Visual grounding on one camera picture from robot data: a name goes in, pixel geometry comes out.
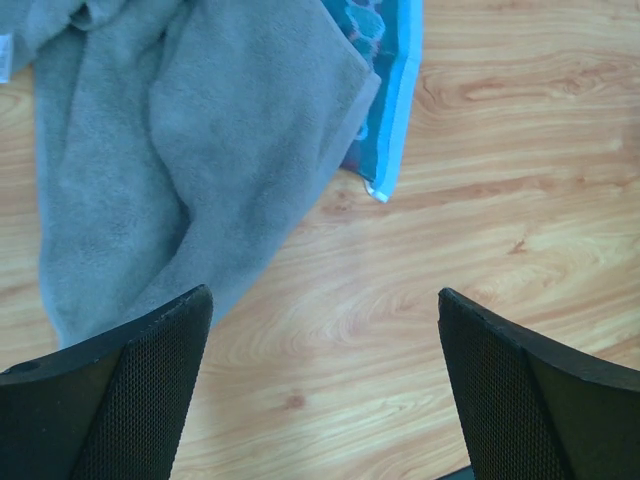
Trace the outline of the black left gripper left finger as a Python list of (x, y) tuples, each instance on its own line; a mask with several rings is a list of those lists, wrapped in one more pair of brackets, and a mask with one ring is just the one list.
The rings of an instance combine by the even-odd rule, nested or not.
[(4, 479), (167, 479), (207, 341), (198, 286), (1, 374)]

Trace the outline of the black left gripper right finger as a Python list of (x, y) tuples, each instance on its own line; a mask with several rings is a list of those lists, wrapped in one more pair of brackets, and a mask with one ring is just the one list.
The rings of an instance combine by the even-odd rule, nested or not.
[(636, 479), (639, 373), (439, 293), (470, 464), (454, 479)]

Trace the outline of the grey terry towel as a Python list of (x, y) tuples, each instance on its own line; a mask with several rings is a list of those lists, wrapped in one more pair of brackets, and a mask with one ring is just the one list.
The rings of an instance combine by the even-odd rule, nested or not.
[(34, 69), (62, 346), (198, 286), (223, 318), (339, 169), (380, 78), (320, 1), (5, 1)]

